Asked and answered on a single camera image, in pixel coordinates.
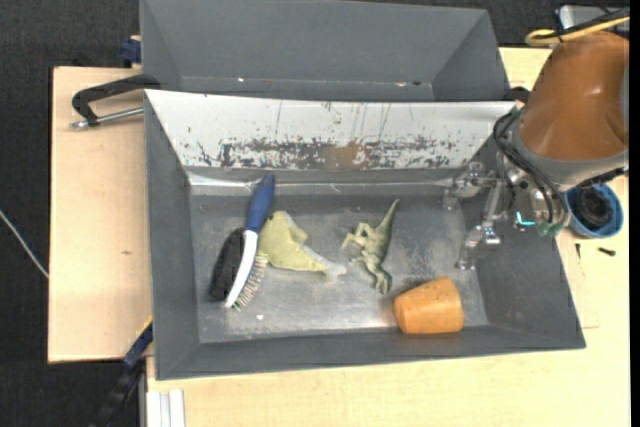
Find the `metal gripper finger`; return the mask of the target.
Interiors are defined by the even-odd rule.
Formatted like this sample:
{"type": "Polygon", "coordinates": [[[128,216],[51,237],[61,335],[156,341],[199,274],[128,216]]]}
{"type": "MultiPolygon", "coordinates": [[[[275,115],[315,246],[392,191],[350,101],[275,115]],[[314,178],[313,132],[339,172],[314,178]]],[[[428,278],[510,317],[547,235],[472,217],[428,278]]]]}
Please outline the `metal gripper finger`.
{"type": "Polygon", "coordinates": [[[443,206],[452,209],[460,200],[475,197],[483,189],[495,188],[499,183],[495,170],[488,170],[482,162],[470,162],[445,189],[443,206]]]}
{"type": "Polygon", "coordinates": [[[492,226],[475,226],[465,236],[455,268],[475,270],[477,263],[501,245],[501,238],[492,226]]]}

